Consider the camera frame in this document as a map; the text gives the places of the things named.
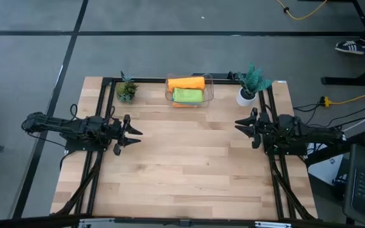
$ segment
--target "black floor stripe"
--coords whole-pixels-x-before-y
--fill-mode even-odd
[[[83,0],[79,16],[77,18],[77,22],[74,27],[75,34],[80,29],[80,25],[82,23],[85,13],[86,13],[87,4],[88,4],[88,0]],[[50,102],[48,104],[48,108],[46,111],[46,115],[49,117],[53,116],[54,111],[56,109],[57,101],[58,101],[58,98],[59,98],[59,95],[61,92],[61,88],[63,87],[64,78],[67,73],[68,65],[70,63],[76,41],[77,41],[77,35],[72,35],[70,42],[68,44],[68,47],[67,47],[66,54],[64,56],[63,64],[61,65],[61,70],[60,70],[59,76],[57,78],[56,85],[53,89],[53,93],[50,98]],[[39,136],[41,139],[37,139],[35,142],[35,146],[32,151],[32,154],[31,154],[32,159],[30,161],[30,165],[27,170],[25,180],[24,180],[22,188],[20,190],[20,194],[18,197],[18,201],[16,202],[15,210],[13,212],[13,216],[12,216],[13,219],[19,219],[22,217],[22,213],[23,213],[23,210],[25,209],[26,201],[29,196],[30,188],[32,187],[32,183],[33,183],[33,180],[35,177],[37,166],[41,159],[44,142],[45,142],[43,139],[45,139],[47,137],[47,135],[48,135],[47,131],[42,132]]]
[[[54,30],[46,30],[46,31],[31,31],[31,30],[0,30],[0,35],[23,35],[23,36],[56,36],[56,35],[74,35],[75,33],[72,31],[54,31]]]
[[[139,35],[179,35],[179,36],[261,36],[261,37],[357,37],[361,32],[263,32],[263,31],[3,31],[0,36],[139,36]]]
[[[214,36],[262,36],[262,37],[346,37],[360,36],[361,32],[246,32],[246,31],[81,31],[78,35],[107,35],[107,36],[135,36],[135,35],[214,35]]]

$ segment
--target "small succulent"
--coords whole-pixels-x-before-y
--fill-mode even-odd
[[[240,85],[249,96],[253,96],[256,92],[267,89],[272,84],[271,80],[263,79],[261,68],[256,70],[253,63],[250,63],[248,72],[245,76],[238,72],[238,77]]]
[[[117,84],[117,97],[118,100],[121,102],[131,103],[136,91],[138,90],[138,85],[136,85],[131,75],[122,75],[122,80],[124,82],[121,82]]]

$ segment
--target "wooden tabletop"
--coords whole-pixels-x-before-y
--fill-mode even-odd
[[[78,116],[94,115],[102,77],[86,77]],[[286,82],[274,82],[278,114],[293,115]],[[164,84],[142,83],[133,104],[114,99],[115,116],[130,114],[131,125],[143,132],[142,142],[104,154],[93,215],[193,219],[277,219],[271,171],[261,146],[234,128],[251,107],[236,103],[239,85],[214,85],[208,108],[172,108]],[[109,88],[106,90],[104,107]],[[259,108],[259,99],[254,102]],[[63,162],[51,212],[58,211],[79,186],[85,151]],[[286,156],[291,188],[317,216],[304,163]],[[288,208],[281,190],[285,215]],[[84,195],[86,211],[89,190]]]

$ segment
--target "black sneaker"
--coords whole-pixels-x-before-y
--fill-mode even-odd
[[[336,50],[344,53],[364,54],[365,53],[365,41],[343,41],[336,44]]]

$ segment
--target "clear plastic container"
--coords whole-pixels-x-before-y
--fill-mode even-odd
[[[175,102],[173,101],[174,89],[169,90],[169,79],[188,79],[194,77],[203,77],[205,80],[205,87],[203,89],[203,101],[202,102]],[[214,80],[208,73],[201,76],[177,76],[168,74],[165,80],[165,98],[170,101],[170,105],[174,108],[206,108],[209,102],[214,98]]]

